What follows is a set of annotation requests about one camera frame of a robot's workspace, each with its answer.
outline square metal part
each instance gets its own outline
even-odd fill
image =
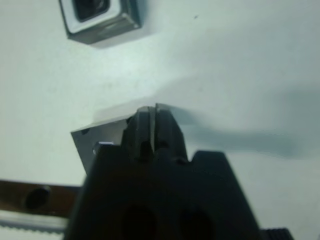
[[[93,44],[141,27],[136,0],[59,0],[69,39]]]

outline black plastic part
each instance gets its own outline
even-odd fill
[[[96,150],[65,240],[277,239],[259,230],[223,153],[188,161],[168,108],[143,107],[124,121],[121,145]]]
[[[147,162],[154,157],[151,144],[150,108],[139,108],[123,131],[121,145],[126,149],[131,160]]]
[[[294,240],[287,228],[261,230],[264,240]]]

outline screw hole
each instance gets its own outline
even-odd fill
[[[123,215],[121,232],[124,240],[152,240],[156,230],[156,216],[144,206],[131,206]]]
[[[25,208],[28,210],[35,210],[45,205],[50,196],[49,188],[37,188],[29,192],[25,199]]]

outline gray metal piece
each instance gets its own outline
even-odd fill
[[[96,157],[97,147],[101,143],[120,145],[123,131],[127,127],[127,119],[112,122],[97,123],[71,132],[74,144],[81,158],[84,170],[89,172]]]
[[[0,226],[47,233],[63,233],[68,219],[0,210]]]

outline white table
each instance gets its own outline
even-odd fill
[[[57,0],[0,0],[0,178],[80,185],[70,131],[161,102],[190,156],[227,153],[261,227],[316,240],[320,2],[139,3],[143,29],[89,46],[67,40]]]

